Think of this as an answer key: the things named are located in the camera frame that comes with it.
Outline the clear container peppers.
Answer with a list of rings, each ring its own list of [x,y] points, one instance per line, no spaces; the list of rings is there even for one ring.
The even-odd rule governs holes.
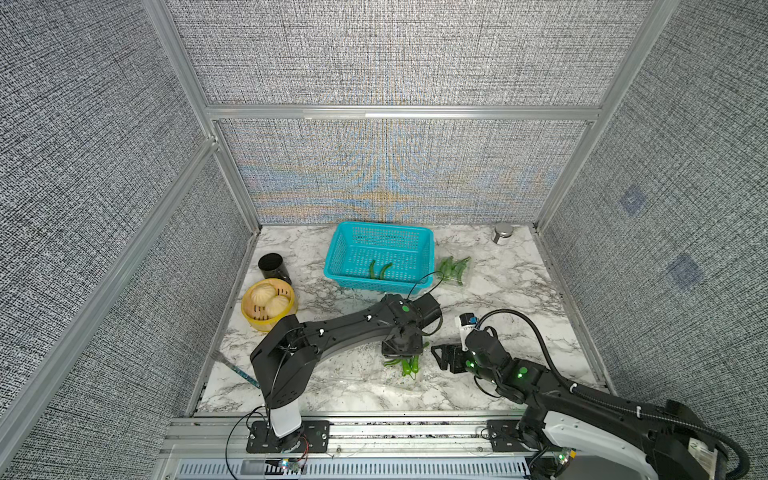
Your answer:
[[[465,287],[469,283],[473,263],[474,260],[471,256],[438,257],[433,278],[450,286]]]

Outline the teal plastic basket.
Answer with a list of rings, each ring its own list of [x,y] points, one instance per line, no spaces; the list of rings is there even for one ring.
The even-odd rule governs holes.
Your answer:
[[[437,277],[435,246],[428,228],[342,222],[332,236],[324,275],[343,288],[414,296]]]

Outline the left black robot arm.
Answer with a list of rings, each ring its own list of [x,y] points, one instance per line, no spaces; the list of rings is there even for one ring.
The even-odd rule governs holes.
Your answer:
[[[299,399],[319,363],[371,343],[380,344],[387,360],[409,360],[423,353],[426,328],[441,321],[441,307],[429,293],[414,300],[387,294],[366,309],[330,320],[280,319],[250,354],[273,434],[282,440],[302,429]]]

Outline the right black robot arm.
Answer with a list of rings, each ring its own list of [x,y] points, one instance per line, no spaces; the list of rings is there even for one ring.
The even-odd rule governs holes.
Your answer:
[[[550,354],[542,364],[516,358],[488,325],[490,317],[461,315],[461,342],[431,351],[441,369],[469,373],[493,386],[492,397],[524,406],[515,432],[534,452],[533,476],[560,474],[560,467],[537,464],[556,449],[599,456],[647,479],[742,479],[749,473],[746,450],[685,404],[659,406],[587,387],[565,378]]]

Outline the small metal tin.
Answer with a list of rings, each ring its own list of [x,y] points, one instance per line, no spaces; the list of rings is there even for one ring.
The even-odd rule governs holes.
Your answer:
[[[508,222],[497,222],[493,225],[492,242],[496,245],[505,245],[509,242],[515,231],[515,226]]]

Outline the white bun right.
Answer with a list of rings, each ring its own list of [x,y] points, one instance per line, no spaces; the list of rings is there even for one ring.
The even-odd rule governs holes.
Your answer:
[[[276,295],[269,299],[264,307],[269,318],[278,318],[285,315],[291,307],[291,299],[284,295]]]

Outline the white bun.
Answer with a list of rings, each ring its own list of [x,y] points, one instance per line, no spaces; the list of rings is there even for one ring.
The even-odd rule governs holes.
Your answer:
[[[269,301],[278,295],[276,288],[269,282],[254,285],[249,298],[255,307],[265,307]]]
[[[284,295],[276,295],[269,299],[264,307],[269,318],[278,318],[285,315],[291,307],[291,299]]]

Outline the yellow steamer basket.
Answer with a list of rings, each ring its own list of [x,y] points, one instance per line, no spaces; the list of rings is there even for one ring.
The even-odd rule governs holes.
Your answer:
[[[296,311],[297,300],[292,286],[275,278],[251,286],[241,301],[241,313],[259,332],[269,332],[279,320]]]

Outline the white bun left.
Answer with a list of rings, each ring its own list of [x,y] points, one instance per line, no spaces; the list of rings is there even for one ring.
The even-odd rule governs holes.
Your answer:
[[[249,298],[255,307],[265,307],[269,301],[278,295],[276,288],[269,282],[254,285]]]

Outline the black cup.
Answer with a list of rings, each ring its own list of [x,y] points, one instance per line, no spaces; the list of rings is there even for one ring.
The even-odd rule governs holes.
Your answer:
[[[261,256],[257,266],[265,279],[279,279],[288,284],[292,283],[284,259],[278,253],[267,253]]]

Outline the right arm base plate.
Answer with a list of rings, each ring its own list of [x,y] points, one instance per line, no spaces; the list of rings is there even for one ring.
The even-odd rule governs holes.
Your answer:
[[[494,453],[528,453],[538,451],[522,442],[517,420],[499,419],[486,422],[486,436]]]

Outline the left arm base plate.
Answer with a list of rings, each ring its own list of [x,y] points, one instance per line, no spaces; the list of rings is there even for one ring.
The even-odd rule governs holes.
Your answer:
[[[254,421],[249,427],[246,452],[249,454],[326,453],[330,437],[329,430],[329,421],[305,420],[296,432],[284,438],[278,438],[266,421]]]

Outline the front aluminium rail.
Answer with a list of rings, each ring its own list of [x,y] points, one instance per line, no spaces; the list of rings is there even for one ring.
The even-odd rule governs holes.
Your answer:
[[[488,420],[516,412],[320,413],[330,422],[326,453],[249,454],[260,417],[204,414],[171,421],[153,479],[530,479],[534,453],[494,453]],[[635,479],[637,473],[582,452],[547,451],[538,466],[562,479]]]

